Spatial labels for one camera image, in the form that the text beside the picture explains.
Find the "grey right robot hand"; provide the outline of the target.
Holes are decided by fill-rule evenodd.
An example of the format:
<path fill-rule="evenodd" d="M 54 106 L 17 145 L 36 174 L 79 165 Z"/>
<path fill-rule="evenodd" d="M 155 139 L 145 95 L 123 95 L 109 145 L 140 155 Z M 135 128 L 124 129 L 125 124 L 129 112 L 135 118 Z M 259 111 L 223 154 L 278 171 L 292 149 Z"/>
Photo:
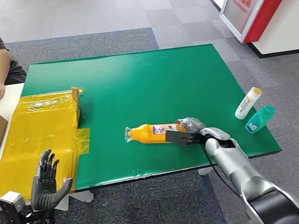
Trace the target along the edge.
<path fill-rule="evenodd" d="M 177 124 L 180 124 L 180 126 L 185 128 L 188 132 L 200 132 L 201 130 L 205 128 L 206 126 L 197 119 L 197 118 L 192 118 L 192 117 L 186 117 L 183 119 L 177 119 L 175 121 Z"/>

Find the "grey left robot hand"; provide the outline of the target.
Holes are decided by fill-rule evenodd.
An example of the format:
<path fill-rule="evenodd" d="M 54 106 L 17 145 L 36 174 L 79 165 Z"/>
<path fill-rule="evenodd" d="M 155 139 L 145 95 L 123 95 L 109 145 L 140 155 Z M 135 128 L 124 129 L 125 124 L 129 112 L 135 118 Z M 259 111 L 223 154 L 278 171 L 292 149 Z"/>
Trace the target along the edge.
<path fill-rule="evenodd" d="M 31 191 L 31 206 L 33 210 L 53 210 L 68 194 L 72 178 L 67 178 L 59 190 L 56 174 L 59 159 L 53 161 L 55 154 L 51 149 L 44 151 L 39 160 Z"/>

